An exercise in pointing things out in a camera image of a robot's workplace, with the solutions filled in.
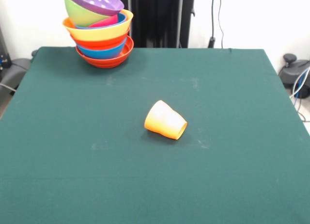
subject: purple bowl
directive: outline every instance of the purple bowl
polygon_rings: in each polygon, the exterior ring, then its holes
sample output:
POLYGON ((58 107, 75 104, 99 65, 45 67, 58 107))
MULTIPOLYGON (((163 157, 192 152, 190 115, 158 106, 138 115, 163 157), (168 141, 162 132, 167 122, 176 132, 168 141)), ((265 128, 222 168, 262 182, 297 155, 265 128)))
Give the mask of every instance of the purple bowl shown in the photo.
POLYGON ((113 16, 118 14, 124 4, 120 0, 72 0, 78 5, 101 15, 113 16))

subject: bowl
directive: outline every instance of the bowl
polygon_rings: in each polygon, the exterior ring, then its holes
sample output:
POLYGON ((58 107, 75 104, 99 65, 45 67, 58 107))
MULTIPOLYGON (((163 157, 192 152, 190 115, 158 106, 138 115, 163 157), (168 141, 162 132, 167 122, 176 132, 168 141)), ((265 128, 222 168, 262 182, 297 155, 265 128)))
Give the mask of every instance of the bowl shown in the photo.
MULTIPOLYGON (((123 13, 118 13, 117 15, 115 15, 116 16, 116 24, 121 24, 121 23, 124 23, 125 21, 126 21, 126 15, 125 14, 123 14, 123 13)), ((109 25, 109 26, 105 26, 105 27, 91 27, 91 26, 89 26, 89 27, 81 27, 81 26, 78 26, 78 25, 75 25, 75 27, 77 28, 77 29, 100 29, 100 28, 107 28, 107 27, 111 27, 111 26, 114 26, 115 24, 113 24, 113 25, 109 25)))
POLYGON ((79 41, 104 41, 121 36, 128 30, 134 15, 131 11, 125 9, 121 10, 121 13, 126 15, 127 20, 121 24, 116 24, 106 28, 77 29, 71 22, 70 18, 66 18, 62 24, 66 27, 70 34, 79 41))
POLYGON ((116 58, 105 59, 105 60, 93 59, 93 58, 86 57, 83 53, 81 53, 78 47, 76 47, 76 51, 85 61, 87 61, 89 64, 93 66, 96 66, 98 68, 113 68, 113 67, 120 65, 128 58, 133 47, 134 47, 134 41, 131 39, 130 36, 127 36, 125 46, 122 52, 116 58))
POLYGON ((118 14, 124 4, 120 0, 73 0, 78 5, 101 15, 113 16, 118 14))
POLYGON ((79 45, 77 45, 77 47, 86 57, 95 58, 95 59, 110 59, 110 58, 115 58, 121 53, 121 51, 124 48, 125 42, 126 42, 126 39, 120 45, 116 47, 109 48, 109 49, 103 49, 103 50, 88 49, 88 48, 84 48, 79 45))
POLYGON ((100 20, 99 22, 97 23, 94 23, 90 26, 88 26, 89 28, 102 28, 102 27, 106 27, 106 26, 109 26, 109 25, 113 25, 113 24, 117 24, 118 23, 118 14, 117 15, 113 15, 109 18, 106 18, 104 20, 100 20))
POLYGON ((126 39, 128 33, 129 33, 129 28, 123 35, 112 38, 112 39, 104 40, 104 41, 79 41, 79 40, 75 39, 73 36, 71 36, 71 37, 77 45, 80 45, 84 48, 108 49, 108 48, 118 46, 124 39, 126 39))
POLYGON ((88 27, 100 20, 106 19, 109 16, 100 15, 89 11, 72 0, 64 0, 64 4, 71 21, 81 27, 88 27))

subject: red bowl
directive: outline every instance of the red bowl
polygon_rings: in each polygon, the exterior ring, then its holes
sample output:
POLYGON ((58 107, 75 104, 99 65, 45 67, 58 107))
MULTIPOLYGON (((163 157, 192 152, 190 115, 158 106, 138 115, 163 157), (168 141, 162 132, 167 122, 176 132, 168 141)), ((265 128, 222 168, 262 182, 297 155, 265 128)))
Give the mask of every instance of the red bowl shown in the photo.
POLYGON ((133 47, 134 47, 134 41, 131 39, 130 36, 127 36, 127 40, 122 52, 115 58, 93 59, 86 57, 84 54, 82 54, 82 52, 78 49, 78 47, 76 47, 76 51, 85 61, 87 61, 89 64, 93 66, 96 66, 98 68, 113 68, 120 65, 128 58, 133 47))
POLYGON ((100 50, 100 49, 113 48, 121 44, 124 41, 124 39, 127 37, 128 33, 129 33, 129 28, 123 35, 109 39, 109 40, 104 40, 104 41, 80 41, 80 40, 75 39, 72 35, 70 36, 75 41, 75 43, 77 43, 79 46, 93 49, 93 50, 100 50))

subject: cable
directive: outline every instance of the cable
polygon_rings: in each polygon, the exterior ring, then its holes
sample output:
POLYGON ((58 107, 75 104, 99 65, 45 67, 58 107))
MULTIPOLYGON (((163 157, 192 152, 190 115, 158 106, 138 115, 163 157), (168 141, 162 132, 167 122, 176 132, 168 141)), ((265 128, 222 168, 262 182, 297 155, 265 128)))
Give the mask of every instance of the cable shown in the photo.
POLYGON ((9 87, 9 86, 7 86, 7 85, 5 85, 5 84, 3 84, 3 83, 0 83, 0 86, 5 87, 5 88, 9 89, 9 90, 11 90, 12 92, 16 92, 16 90, 15 90, 15 89, 13 89, 12 87, 9 87))
POLYGON ((299 106, 298 106, 297 112, 299 112, 300 108, 301 108, 301 99, 299 99, 299 106))
MULTIPOLYGON (((304 76, 304 75, 302 75, 301 78, 300 78, 300 80, 299 80, 298 87, 300 87, 300 85, 301 85, 301 81, 302 81, 302 79, 303 79, 303 76, 304 76)), ((294 106, 296 105, 296 102, 297 102, 297 100, 298 100, 298 96, 299 96, 299 92, 297 92, 297 96, 296 96, 296 99, 295 99, 294 106)))
POLYGON ((214 0, 212 0, 212 5, 211 5, 212 36, 210 37, 208 48, 214 48, 214 43, 215 43, 213 5, 214 5, 214 0))
POLYGON ((219 14, 221 12, 221 7, 222 7, 222 0, 219 0, 219 8, 218 8, 218 16, 217 16, 217 19, 218 19, 218 25, 219 25, 219 29, 221 29, 221 32, 222 32, 222 40, 221 40, 221 46, 223 48, 223 38, 224 38, 224 32, 223 32, 223 29, 221 27, 221 22, 219 20, 219 14))
POLYGON ((211 18, 212 18, 212 38, 214 37, 214 20, 213 20, 213 4, 214 0, 212 0, 212 5, 211 5, 211 18))
POLYGON ((304 119, 303 122, 305 122, 306 121, 305 116, 303 114, 301 114, 300 112, 298 112, 298 114, 302 116, 302 118, 304 119))
POLYGON ((21 65, 18 65, 18 64, 16 64, 16 63, 12 63, 12 65, 17 65, 17 66, 19 66, 20 68, 23 68, 24 70, 28 70, 28 69, 26 69, 25 67, 23 67, 23 66, 21 66, 21 65))
POLYGON ((302 73, 300 73, 300 75, 297 77, 297 79, 296 79, 296 81, 295 81, 295 83, 294 83, 294 85, 293 85, 293 89, 292 89, 293 94, 290 96, 290 98, 294 97, 294 96, 300 91, 300 89, 303 87, 303 85, 305 84, 305 82, 306 82, 306 80, 307 80, 307 77, 308 77, 309 72, 310 72, 310 67, 308 67, 307 69, 305 69, 305 70, 304 70, 302 73), (302 83, 301 83, 301 86, 295 91, 296 84, 297 84, 298 80, 300 79, 300 77, 301 77, 304 73, 306 73, 306 75, 305 75, 305 77, 304 77, 304 79, 303 79, 303 81, 302 81, 302 83))

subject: orange cup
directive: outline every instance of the orange cup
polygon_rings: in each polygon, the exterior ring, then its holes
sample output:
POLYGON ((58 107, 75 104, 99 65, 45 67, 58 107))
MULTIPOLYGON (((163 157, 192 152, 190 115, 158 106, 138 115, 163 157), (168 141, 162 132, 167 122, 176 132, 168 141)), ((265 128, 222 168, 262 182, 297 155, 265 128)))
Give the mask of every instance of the orange cup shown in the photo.
POLYGON ((144 127, 167 138, 178 140, 187 121, 164 101, 156 102, 146 116, 144 127))

